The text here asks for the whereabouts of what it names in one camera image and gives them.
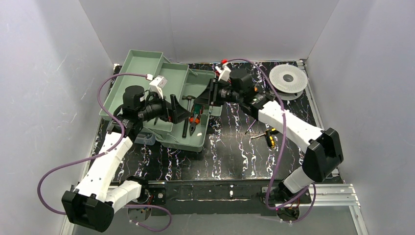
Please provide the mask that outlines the black orange pliers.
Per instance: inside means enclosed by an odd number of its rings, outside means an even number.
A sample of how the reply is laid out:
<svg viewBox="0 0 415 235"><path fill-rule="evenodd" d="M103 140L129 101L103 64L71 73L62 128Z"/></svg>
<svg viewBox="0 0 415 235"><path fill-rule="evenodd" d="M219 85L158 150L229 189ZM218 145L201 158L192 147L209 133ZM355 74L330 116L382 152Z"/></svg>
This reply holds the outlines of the black orange pliers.
<svg viewBox="0 0 415 235"><path fill-rule="evenodd" d="M189 126L189 134L193 135L196 126L200 123L201 121L201 115L204 112L204 106L201 104L194 104L191 110L192 114L191 117L189 119L190 122L190 126Z"/></svg>

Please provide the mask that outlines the grey green tool box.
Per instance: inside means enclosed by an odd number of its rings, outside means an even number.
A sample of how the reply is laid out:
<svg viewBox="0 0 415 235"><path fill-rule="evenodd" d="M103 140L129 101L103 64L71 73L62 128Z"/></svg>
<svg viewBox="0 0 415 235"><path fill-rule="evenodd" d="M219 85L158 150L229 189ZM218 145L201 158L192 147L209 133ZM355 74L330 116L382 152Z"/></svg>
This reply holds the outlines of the grey green tool box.
<svg viewBox="0 0 415 235"><path fill-rule="evenodd" d="M163 76L167 84L163 87L163 94L169 98L174 94L179 104L186 108L188 102L182 99L184 95L199 96L208 85L211 78L215 76L213 71L192 70L187 64L171 63L162 52L130 50L122 68L121 76L115 79L113 87L106 100L103 102L109 112L113 112L122 104L122 95L125 88L132 85L139 85L145 89L149 88L149 81L142 77L135 77L131 74L151 74ZM221 107L205 108L200 117L200 123L196 125L192 135L182 137L184 123L173 124L161 120L152 119L143 124L145 133L153 133L155 139L164 147L201 152L205 144L208 122L210 116L219 116Z"/></svg>

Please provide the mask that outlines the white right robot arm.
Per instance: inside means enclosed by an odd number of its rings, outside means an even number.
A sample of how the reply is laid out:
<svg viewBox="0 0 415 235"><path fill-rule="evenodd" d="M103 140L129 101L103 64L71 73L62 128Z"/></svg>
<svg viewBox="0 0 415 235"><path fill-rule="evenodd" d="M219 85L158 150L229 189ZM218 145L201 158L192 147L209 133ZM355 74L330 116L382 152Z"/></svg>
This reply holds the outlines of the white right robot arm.
<svg viewBox="0 0 415 235"><path fill-rule="evenodd" d="M245 114L275 128L301 149L302 165L279 183L278 193L292 196L311 183L321 183L344 160L336 130L323 130L283 110L273 94L256 89L244 69L222 70L194 101L210 106L237 103Z"/></svg>

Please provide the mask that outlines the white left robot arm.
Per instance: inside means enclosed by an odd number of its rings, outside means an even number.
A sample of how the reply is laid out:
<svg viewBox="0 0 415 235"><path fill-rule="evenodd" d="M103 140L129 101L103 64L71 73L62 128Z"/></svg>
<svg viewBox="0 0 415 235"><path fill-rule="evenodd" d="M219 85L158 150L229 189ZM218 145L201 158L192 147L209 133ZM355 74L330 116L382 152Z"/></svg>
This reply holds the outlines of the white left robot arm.
<svg viewBox="0 0 415 235"><path fill-rule="evenodd" d="M146 95L142 86L129 86L122 99L122 104L109 113L112 121L107 127L104 150L75 189L66 191L62 197L71 223L98 232L106 231L114 214L128 203L139 199L144 200L145 205L149 203L148 181L142 177L131 176L109 190L119 164L142 131L143 124L155 118L177 124L190 116L175 94L167 98L150 90Z"/></svg>

